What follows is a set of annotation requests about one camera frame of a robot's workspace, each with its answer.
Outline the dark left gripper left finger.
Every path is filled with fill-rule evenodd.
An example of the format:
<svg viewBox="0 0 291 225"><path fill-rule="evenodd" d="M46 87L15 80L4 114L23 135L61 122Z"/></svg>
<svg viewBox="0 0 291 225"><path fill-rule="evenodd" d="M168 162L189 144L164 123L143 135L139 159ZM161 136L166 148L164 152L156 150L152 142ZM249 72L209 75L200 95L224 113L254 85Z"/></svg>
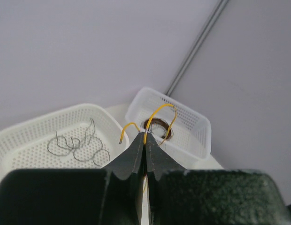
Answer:
<svg viewBox="0 0 291 225"><path fill-rule="evenodd" d="M138 225L143 133L101 169L18 169L0 183L0 225Z"/></svg>

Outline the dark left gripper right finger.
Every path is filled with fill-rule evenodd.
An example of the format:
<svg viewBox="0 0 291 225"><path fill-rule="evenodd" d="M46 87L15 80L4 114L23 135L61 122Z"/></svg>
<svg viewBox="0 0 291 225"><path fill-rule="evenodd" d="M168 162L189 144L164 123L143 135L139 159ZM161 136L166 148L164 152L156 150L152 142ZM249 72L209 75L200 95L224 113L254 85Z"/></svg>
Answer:
<svg viewBox="0 0 291 225"><path fill-rule="evenodd" d="M152 225L291 225L274 180L253 169L186 169L148 134L145 144Z"/></svg>

